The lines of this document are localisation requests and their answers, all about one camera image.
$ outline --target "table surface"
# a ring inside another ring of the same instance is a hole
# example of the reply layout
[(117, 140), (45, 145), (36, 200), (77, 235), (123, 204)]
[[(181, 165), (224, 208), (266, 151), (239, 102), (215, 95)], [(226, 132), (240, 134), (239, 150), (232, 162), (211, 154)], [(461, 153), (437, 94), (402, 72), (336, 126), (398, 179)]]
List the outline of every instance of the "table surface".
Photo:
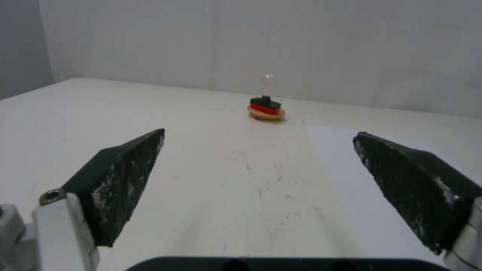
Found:
[(158, 256), (409, 257), (442, 263), (359, 162), (357, 131), (429, 150), (480, 184), (482, 119), (72, 79), (0, 101), (1, 203), (26, 221), (97, 151), (156, 128), (166, 139), (131, 220), (99, 270)]

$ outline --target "gray wall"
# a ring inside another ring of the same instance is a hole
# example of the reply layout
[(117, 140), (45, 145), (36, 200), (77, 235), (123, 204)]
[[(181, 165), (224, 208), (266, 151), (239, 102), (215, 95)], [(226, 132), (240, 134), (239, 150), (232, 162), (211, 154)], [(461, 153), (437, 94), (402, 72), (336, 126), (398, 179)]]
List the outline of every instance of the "gray wall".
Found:
[(482, 116), (479, 0), (42, 0), (54, 76)]
[(0, 0), (0, 99), (52, 83), (38, 0)]

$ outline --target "clear glass bulb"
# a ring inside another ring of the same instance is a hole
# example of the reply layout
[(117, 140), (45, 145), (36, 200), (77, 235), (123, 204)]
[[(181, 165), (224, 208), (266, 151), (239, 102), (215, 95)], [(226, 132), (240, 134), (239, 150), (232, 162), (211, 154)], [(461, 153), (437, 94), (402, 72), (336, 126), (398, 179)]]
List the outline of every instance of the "clear glass bulb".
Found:
[(268, 87), (266, 95), (273, 95), (273, 90), (276, 86), (276, 74), (272, 72), (263, 73), (261, 75), (261, 82)]

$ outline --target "wooden disc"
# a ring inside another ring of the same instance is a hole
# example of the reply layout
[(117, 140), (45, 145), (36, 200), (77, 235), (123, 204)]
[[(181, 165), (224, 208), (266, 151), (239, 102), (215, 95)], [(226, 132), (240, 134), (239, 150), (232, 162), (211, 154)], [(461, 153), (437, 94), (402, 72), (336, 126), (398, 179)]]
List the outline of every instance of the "wooden disc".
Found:
[(251, 117), (257, 120), (265, 120), (265, 121), (279, 121), (286, 114), (286, 112), (282, 108), (280, 108), (277, 115), (270, 115), (270, 114), (266, 114), (265, 112), (258, 111), (256, 109), (252, 109), (250, 105), (248, 105), (248, 111)]

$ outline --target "metal bracket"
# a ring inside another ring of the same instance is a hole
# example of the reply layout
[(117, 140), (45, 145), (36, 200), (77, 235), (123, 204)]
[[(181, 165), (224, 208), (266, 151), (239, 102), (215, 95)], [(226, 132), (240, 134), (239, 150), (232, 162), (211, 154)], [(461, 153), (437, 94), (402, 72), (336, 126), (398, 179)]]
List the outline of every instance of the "metal bracket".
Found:
[(39, 203), (26, 225), (14, 205), (0, 205), (0, 270), (96, 270), (99, 252), (77, 196), (55, 189)]
[(474, 200), (469, 221), (444, 261), (454, 271), (482, 270), (482, 197)]

